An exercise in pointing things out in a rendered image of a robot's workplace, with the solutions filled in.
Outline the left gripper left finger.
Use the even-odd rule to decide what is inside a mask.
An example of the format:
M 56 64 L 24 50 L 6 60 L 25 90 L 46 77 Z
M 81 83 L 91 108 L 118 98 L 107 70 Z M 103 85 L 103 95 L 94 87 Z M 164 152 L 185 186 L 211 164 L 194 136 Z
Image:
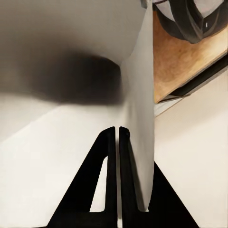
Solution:
M 107 156 L 105 209 L 90 212 Z M 114 126 L 99 133 L 46 228 L 118 228 Z

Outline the paper coffee filter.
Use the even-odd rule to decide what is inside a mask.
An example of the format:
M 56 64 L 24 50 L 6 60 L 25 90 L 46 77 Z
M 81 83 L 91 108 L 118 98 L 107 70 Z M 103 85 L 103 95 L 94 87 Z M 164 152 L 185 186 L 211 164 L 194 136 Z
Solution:
M 128 142 L 139 211 L 154 175 L 152 0 L 0 0 L 0 228 L 46 227 L 99 133 Z M 104 159 L 90 212 L 105 209 Z

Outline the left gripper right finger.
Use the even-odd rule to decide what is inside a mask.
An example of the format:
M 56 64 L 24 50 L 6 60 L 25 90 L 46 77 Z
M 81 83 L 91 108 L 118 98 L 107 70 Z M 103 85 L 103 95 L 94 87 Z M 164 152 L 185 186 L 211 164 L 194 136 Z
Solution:
M 129 129 L 120 127 L 119 154 L 123 228 L 199 228 L 155 162 L 148 211 L 138 210 L 128 149 L 129 139 Z

